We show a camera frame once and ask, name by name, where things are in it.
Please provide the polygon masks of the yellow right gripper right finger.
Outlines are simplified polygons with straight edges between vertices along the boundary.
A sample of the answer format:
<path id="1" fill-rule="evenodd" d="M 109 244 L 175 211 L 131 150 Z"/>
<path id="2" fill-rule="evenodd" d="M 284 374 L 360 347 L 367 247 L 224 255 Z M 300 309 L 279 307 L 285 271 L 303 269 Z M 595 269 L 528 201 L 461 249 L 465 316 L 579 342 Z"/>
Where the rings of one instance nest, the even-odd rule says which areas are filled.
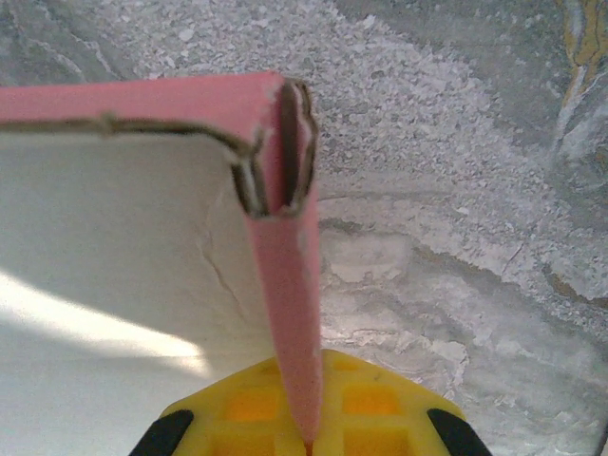
<path id="1" fill-rule="evenodd" d="M 323 356 L 314 455 L 486 455 L 463 412 L 443 396 L 341 351 Z"/>

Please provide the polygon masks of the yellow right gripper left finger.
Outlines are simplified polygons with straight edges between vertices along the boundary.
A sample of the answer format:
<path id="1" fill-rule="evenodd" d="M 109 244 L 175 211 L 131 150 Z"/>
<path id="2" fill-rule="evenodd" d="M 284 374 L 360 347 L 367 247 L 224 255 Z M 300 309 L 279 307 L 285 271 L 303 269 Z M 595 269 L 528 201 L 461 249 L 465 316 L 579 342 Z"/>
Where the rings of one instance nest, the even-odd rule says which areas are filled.
<path id="1" fill-rule="evenodd" d="M 307 455 L 273 358 L 168 406 L 132 455 Z"/>

